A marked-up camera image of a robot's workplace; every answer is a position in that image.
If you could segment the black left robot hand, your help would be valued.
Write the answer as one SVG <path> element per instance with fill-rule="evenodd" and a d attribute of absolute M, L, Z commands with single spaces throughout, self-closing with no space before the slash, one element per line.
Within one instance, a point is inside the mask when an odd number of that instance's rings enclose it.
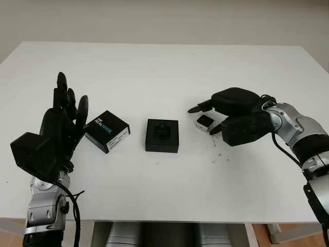
<path fill-rule="evenodd" d="M 66 76 L 58 73 L 57 87 L 53 90 L 53 106 L 43 117 L 40 134 L 54 141 L 56 166 L 71 173 L 74 165 L 70 161 L 86 131 L 88 97 L 82 96 L 76 106 L 73 89 L 67 86 Z"/>

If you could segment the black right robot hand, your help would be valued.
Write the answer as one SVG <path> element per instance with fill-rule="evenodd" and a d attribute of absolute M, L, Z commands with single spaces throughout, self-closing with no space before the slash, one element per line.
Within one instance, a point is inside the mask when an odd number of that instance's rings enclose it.
<path fill-rule="evenodd" d="M 276 102 L 272 97 L 239 87 L 217 92 L 209 100 L 197 104 L 188 113 L 215 110 L 226 118 L 210 130 L 210 135 L 222 134 L 223 140 L 237 146 L 258 140 L 272 131 L 269 113 L 263 109 L 267 102 Z"/>

